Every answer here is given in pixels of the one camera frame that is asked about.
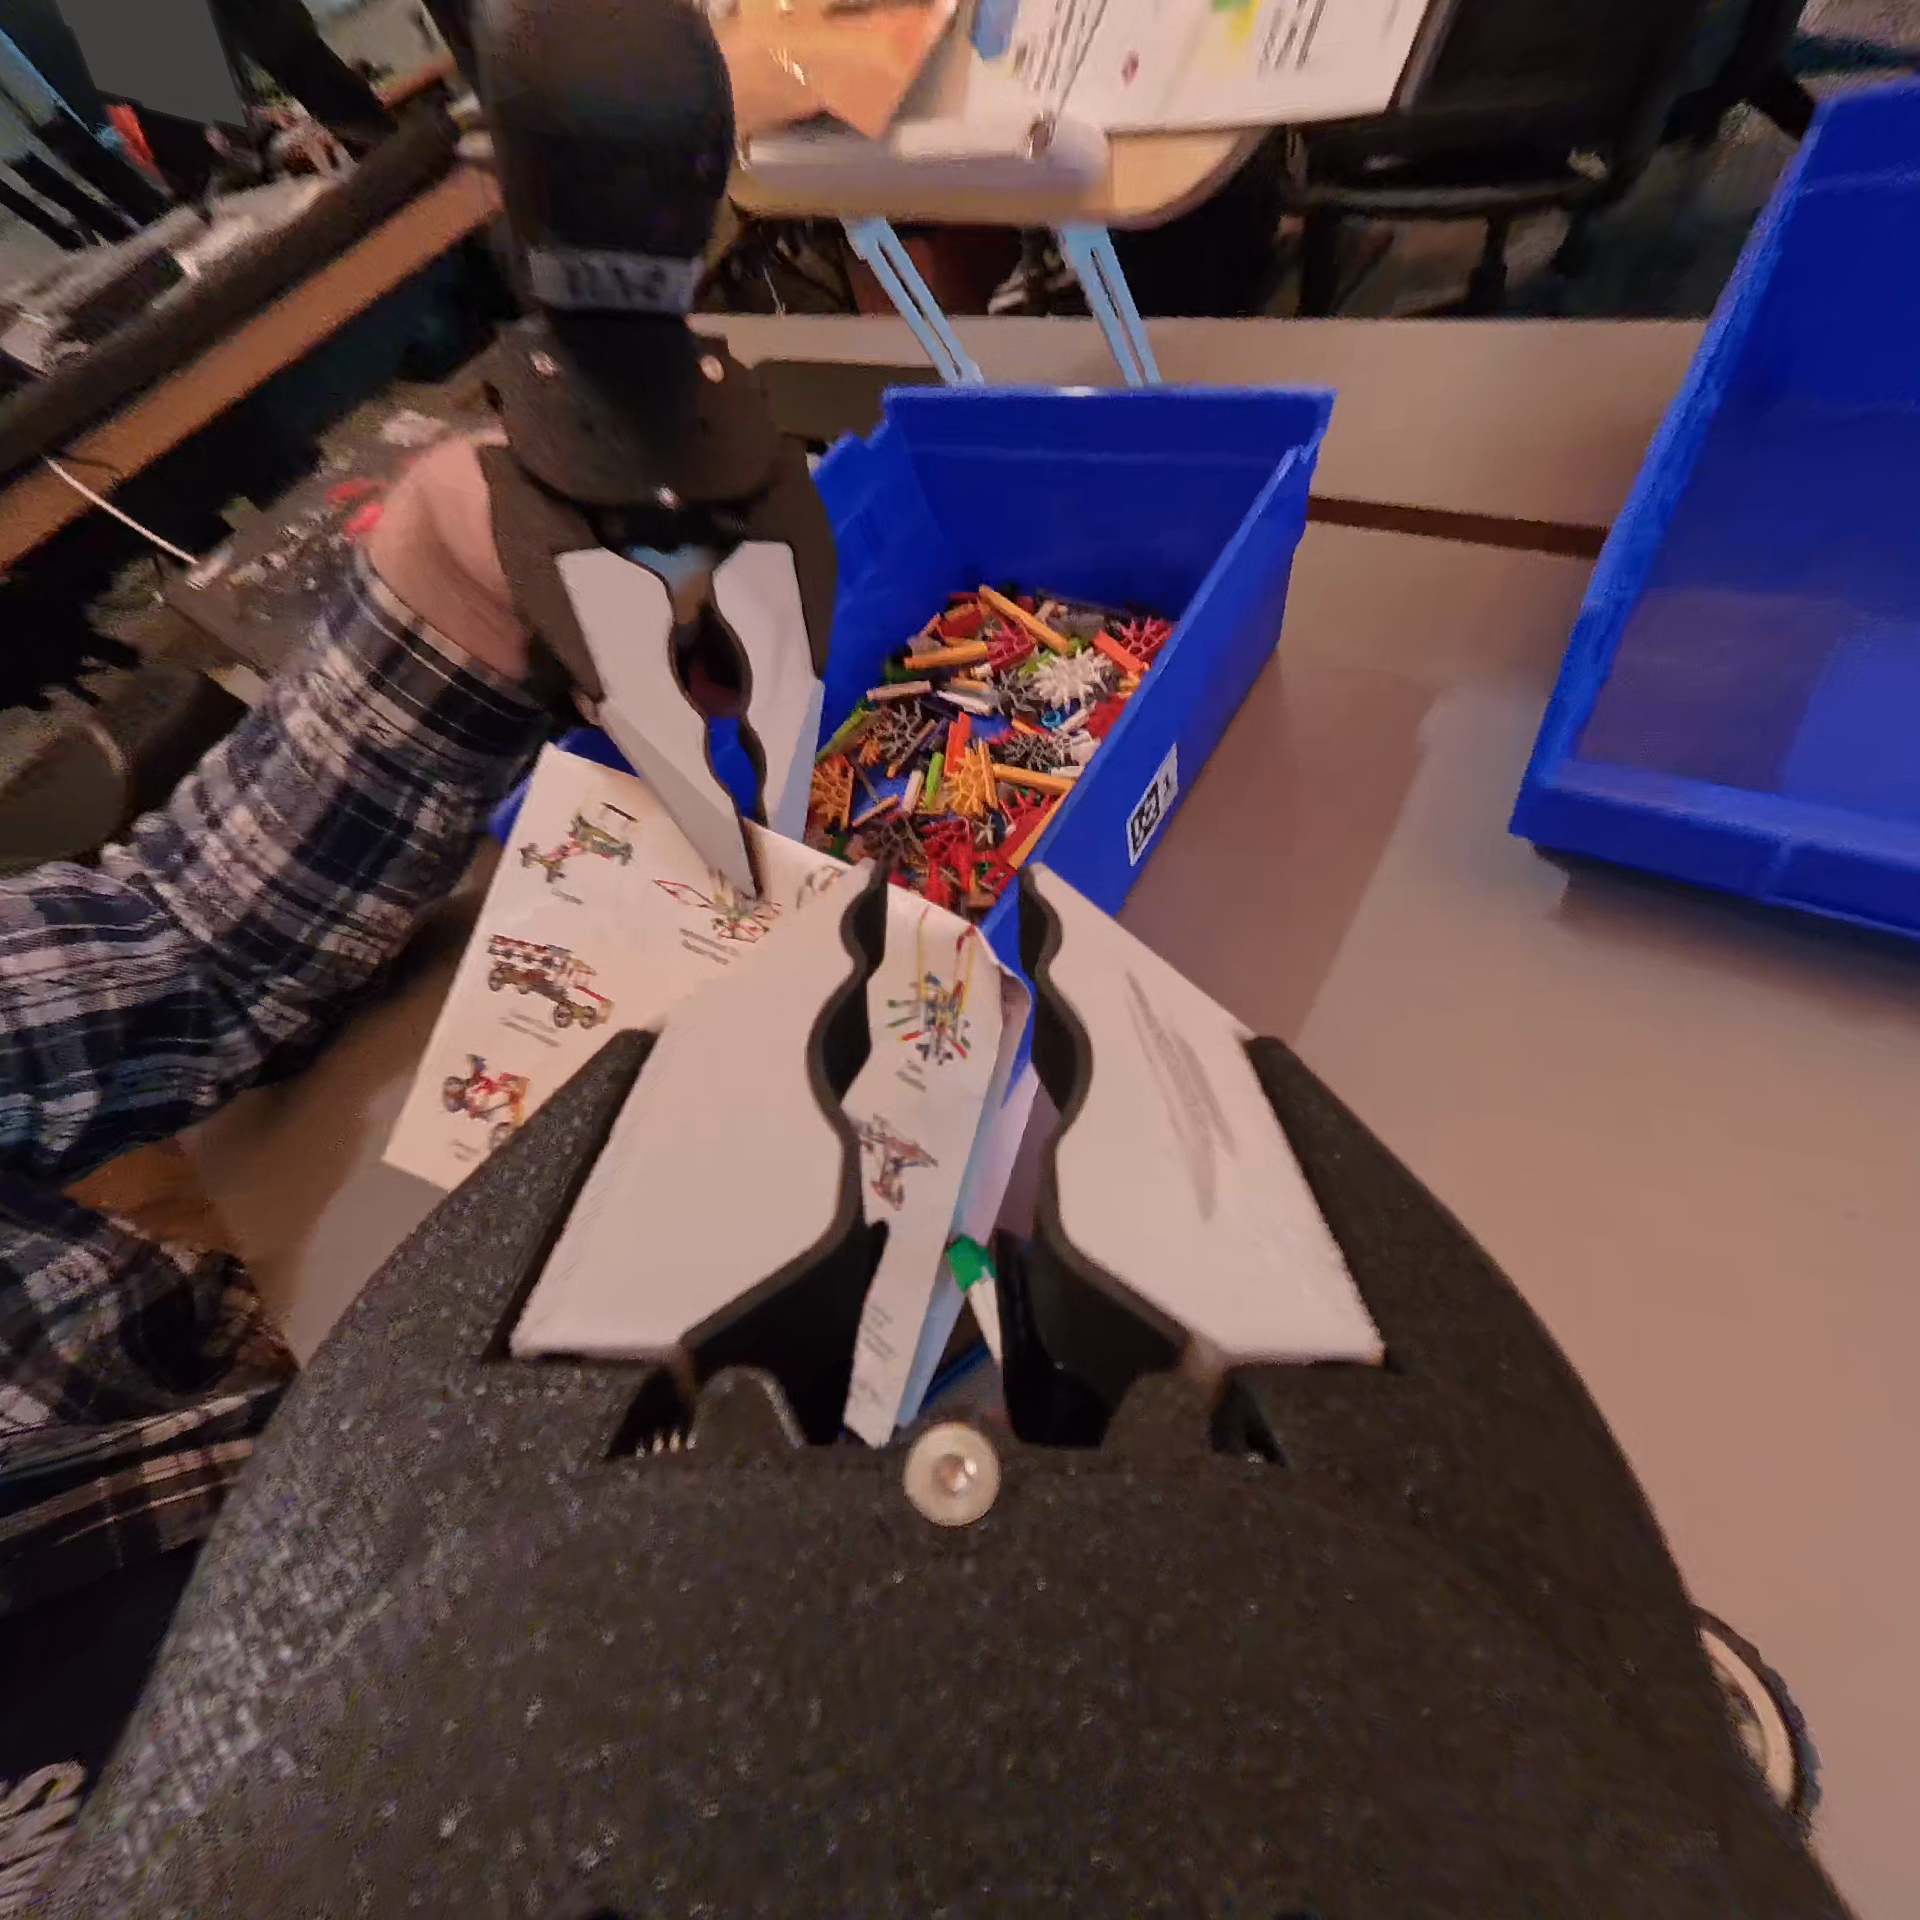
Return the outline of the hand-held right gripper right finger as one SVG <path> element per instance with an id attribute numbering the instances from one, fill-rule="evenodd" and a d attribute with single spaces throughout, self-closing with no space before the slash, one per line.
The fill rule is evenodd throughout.
<path id="1" fill-rule="evenodd" d="M 1027 1268 L 1045 1354 L 1070 1374 L 1379 1364 L 1254 1031 L 1049 867 L 1025 869 L 1018 922 L 1054 1108 Z"/>

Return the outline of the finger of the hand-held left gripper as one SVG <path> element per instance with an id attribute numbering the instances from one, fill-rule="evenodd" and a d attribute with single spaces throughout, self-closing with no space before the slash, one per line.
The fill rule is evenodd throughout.
<path id="1" fill-rule="evenodd" d="M 756 778 L 756 819 L 800 840 L 825 684 L 811 655 L 794 551 L 776 541 L 737 546 L 714 568 L 714 610 L 741 660 L 737 738 Z"/>
<path id="2" fill-rule="evenodd" d="M 598 726 L 701 861 L 756 899 L 755 852 L 714 770 L 709 717 L 682 684 L 673 591 L 651 568 L 609 549 L 564 552 L 557 572 L 598 679 Z"/>

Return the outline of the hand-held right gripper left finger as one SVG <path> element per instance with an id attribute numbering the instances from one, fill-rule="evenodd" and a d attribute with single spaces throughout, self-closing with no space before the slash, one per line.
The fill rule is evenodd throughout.
<path id="1" fill-rule="evenodd" d="M 659 1360 L 865 1221 L 845 1101 L 889 882 L 842 871 L 666 1016 L 510 1334 L 516 1360 Z"/>

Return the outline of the illustrated toy instruction sheet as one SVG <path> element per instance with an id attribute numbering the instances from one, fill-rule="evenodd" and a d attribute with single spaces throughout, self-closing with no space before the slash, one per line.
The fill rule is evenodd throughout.
<path id="1" fill-rule="evenodd" d="M 752 828 L 761 893 L 748 895 L 701 864 L 643 780 L 556 747 L 499 839 L 386 1144 L 388 1165 L 438 1191 L 512 1141 L 613 1032 L 659 1028 L 845 869 Z M 998 1211 L 1034 1096 L 1018 1075 L 1030 1007 L 977 926 L 893 888 L 870 1056 L 848 1092 L 862 1206 L 886 1226 L 845 1405 L 869 1445 L 921 1412 L 965 1291 L 946 1246 L 984 1240 Z"/>

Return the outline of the person's left forearm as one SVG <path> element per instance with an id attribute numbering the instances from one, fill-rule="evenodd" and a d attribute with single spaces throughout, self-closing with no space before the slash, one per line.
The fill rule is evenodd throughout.
<path id="1" fill-rule="evenodd" d="M 297 1070 L 538 752 L 516 620 L 358 559 L 250 716 L 94 861 L 3 888 L 3 1163 L 67 1187 Z"/>

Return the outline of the person's left hand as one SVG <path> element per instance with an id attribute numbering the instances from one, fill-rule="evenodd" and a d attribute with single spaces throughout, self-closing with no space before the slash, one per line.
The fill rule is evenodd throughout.
<path id="1" fill-rule="evenodd" d="M 453 653 L 524 684 L 530 634 L 496 552 L 480 464 L 480 451 L 504 442 L 491 427 L 418 455 L 385 494 L 365 556 L 386 591 Z"/>

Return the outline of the pile of colourful construction toy pieces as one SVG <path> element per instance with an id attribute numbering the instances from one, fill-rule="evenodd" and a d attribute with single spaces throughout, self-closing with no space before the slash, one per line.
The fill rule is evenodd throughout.
<path id="1" fill-rule="evenodd" d="M 956 591 L 816 749 L 804 845 L 987 919 L 1174 629 L 1061 595 Z"/>

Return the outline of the cluttered wooden desk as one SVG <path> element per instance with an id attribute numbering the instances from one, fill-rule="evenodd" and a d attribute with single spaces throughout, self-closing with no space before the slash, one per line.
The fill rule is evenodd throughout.
<path id="1" fill-rule="evenodd" d="M 130 479 L 210 420 L 296 366 L 404 282 L 432 268 L 501 211 L 489 167 L 466 159 L 397 207 L 381 226 L 238 324 L 220 343 L 128 398 L 88 429 L 58 436 L 35 468 L 3 492 L 3 567 L 10 568 L 101 506 L 54 461 L 113 482 Z"/>

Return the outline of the blue plastic bin with label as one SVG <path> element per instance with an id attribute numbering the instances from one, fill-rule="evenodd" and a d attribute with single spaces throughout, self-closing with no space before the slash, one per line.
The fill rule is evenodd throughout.
<path id="1" fill-rule="evenodd" d="M 1169 746 L 1180 743 L 1180 806 L 1275 653 L 1330 407 L 1325 390 L 902 389 L 867 439 L 836 442 L 816 471 L 808 459 L 836 559 L 818 747 L 956 591 L 993 584 L 1174 620 L 1115 731 L 977 922 L 1025 984 L 1025 869 L 1049 867 L 1115 912 L 1145 864 L 1130 867 L 1124 822 Z M 765 828 L 737 738 L 744 672 L 714 610 L 714 568 L 730 552 L 617 556 L 673 591 L 678 676 L 750 839 Z"/>

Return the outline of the person's plaid shirt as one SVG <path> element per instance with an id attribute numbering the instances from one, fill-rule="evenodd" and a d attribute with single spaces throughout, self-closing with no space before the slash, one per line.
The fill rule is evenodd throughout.
<path id="1" fill-rule="evenodd" d="M 250 1272 L 3 1187 L 3 1616 L 196 1548 L 297 1360 Z"/>

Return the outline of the printed paper sheets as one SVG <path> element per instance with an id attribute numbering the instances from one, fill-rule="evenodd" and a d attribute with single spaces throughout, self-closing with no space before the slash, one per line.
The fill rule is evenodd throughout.
<path id="1" fill-rule="evenodd" d="M 977 76 L 1105 135 L 1285 127 L 1389 107 L 1432 2 L 984 2 Z"/>

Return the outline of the empty blue plastic bin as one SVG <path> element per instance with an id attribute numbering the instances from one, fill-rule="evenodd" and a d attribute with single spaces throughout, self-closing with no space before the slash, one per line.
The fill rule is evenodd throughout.
<path id="1" fill-rule="evenodd" d="M 1918 938 L 1918 85 L 1828 99 L 1593 567 L 1537 850 Z"/>

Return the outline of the person's black printed t-shirt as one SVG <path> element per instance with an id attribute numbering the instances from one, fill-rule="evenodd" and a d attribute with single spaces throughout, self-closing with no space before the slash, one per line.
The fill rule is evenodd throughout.
<path id="1" fill-rule="evenodd" d="M 29 1915 L 150 1679 L 192 1543 L 3 1620 L 3 1915 Z"/>

